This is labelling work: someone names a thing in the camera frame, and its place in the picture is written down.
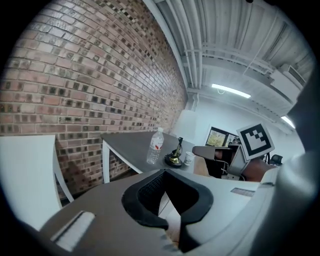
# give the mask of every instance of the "brick wall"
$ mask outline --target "brick wall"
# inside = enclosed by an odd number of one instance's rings
[[[171,48],[141,0],[57,0],[7,62],[0,134],[56,134],[74,194],[103,182],[101,133],[169,131],[186,97]],[[110,155],[111,177],[128,169]]]

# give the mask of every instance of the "black trophy base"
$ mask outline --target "black trophy base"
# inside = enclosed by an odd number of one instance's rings
[[[168,166],[173,167],[173,168],[180,168],[182,166],[182,161],[179,158],[178,158],[178,162],[172,162],[170,160],[170,157],[171,157],[170,155],[166,155],[164,157],[164,161]]]

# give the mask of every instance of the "white ceiling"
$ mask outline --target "white ceiling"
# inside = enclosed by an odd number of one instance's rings
[[[224,102],[232,98],[239,107],[284,124],[280,117],[293,103],[271,85],[270,74],[289,64],[307,81],[315,60],[303,36],[278,8],[262,0],[144,2],[158,22],[166,21],[167,25],[160,26],[167,39],[174,39],[170,45],[178,63],[182,62],[189,94]],[[210,88],[212,84],[234,88],[251,98],[222,96]]]

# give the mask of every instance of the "bottle label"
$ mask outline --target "bottle label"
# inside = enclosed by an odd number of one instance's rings
[[[151,140],[150,147],[151,147],[153,150],[161,150],[163,143],[164,143],[164,142],[163,142],[161,139],[153,138],[153,139]]]

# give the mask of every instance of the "air conditioner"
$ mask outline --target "air conditioner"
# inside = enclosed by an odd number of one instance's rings
[[[279,69],[276,69],[270,77],[273,79],[270,85],[294,105],[306,83],[301,75],[292,66],[284,64]]]
[[[290,79],[300,90],[306,84],[304,78],[289,64],[283,64],[279,70],[284,74],[287,78]]]

